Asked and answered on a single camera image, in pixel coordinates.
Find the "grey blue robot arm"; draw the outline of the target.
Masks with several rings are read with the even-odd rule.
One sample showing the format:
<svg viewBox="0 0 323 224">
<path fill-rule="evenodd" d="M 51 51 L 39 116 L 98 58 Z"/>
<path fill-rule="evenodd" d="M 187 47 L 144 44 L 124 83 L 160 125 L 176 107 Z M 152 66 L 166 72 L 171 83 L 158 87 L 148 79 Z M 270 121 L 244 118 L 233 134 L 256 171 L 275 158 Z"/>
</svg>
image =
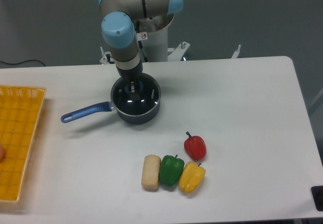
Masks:
<svg viewBox="0 0 323 224">
<path fill-rule="evenodd" d="M 184 0 L 96 0 L 101 31 L 118 73 L 138 90 L 143 62 L 168 59 L 168 27 Z"/>
</svg>

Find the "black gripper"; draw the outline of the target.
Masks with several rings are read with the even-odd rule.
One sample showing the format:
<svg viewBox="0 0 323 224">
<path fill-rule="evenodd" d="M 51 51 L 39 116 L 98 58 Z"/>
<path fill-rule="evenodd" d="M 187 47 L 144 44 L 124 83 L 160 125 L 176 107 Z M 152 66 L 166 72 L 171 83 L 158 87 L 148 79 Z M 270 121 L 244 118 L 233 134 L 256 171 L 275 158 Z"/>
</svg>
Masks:
<svg viewBox="0 0 323 224">
<path fill-rule="evenodd" d="M 122 79 L 128 81 L 128 90 L 133 89 L 133 81 L 134 81 L 134 92 L 140 92 L 140 80 L 138 79 L 143 71 L 142 62 L 139 62 L 137 66 L 131 69 L 121 69 L 117 67 L 118 73 Z"/>
</svg>

